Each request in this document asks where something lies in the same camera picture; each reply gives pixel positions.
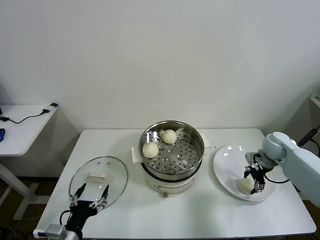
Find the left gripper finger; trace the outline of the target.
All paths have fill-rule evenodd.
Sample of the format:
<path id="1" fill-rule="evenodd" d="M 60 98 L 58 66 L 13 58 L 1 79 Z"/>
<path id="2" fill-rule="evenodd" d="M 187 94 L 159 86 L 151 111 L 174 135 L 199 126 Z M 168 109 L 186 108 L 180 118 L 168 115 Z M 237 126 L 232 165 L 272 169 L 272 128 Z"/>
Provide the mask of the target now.
<path id="1" fill-rule="evenodd" d="M 79 187 L 75 194 L 71 194 L 70 195 L 70 205 L 71 206 L 76 206 L 78 204 L 78 200 L 80 199 L 80 196 L 82 195 L 82 193 L 84 192 L 85 188 L 86 188 L 86 183 L 84 183 L 81 187 Z"/>
<path id="2" fill-rule="evenodd" d="M 106 207 L 106 205 L 108 204 L 107 197 L 109 194 L 109 187 L 110 185 L 108 184 L 104 189 L 101 197 L 89 205 L 90 208 L 96 209 L 97 211 L 101 211 Z"/>

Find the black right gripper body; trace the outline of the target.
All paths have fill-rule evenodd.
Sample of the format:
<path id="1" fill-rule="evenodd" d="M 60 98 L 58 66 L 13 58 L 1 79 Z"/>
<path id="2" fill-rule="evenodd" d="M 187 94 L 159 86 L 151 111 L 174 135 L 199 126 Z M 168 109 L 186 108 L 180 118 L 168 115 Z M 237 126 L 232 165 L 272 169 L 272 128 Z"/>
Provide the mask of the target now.
<path id="1" fill-rule="evenodd" d="M 258 163 L 251 164 L 251 176 L 255 185 L 264 185 L 266 183 L 265 170 Z"/>

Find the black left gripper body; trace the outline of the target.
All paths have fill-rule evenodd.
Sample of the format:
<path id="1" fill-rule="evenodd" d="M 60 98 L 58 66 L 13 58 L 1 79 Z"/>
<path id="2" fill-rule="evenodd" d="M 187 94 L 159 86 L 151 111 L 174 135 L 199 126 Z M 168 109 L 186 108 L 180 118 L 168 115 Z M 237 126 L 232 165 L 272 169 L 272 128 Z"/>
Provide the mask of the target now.
<path id="1" fill-rule="evenodd" d="M 92 207 L 93 201 L 78 201 L 77 205 L 70 207 L 71 217 L 69 227 L 83 228 L 87 219 L 97 215 L 98 211 Z"/>

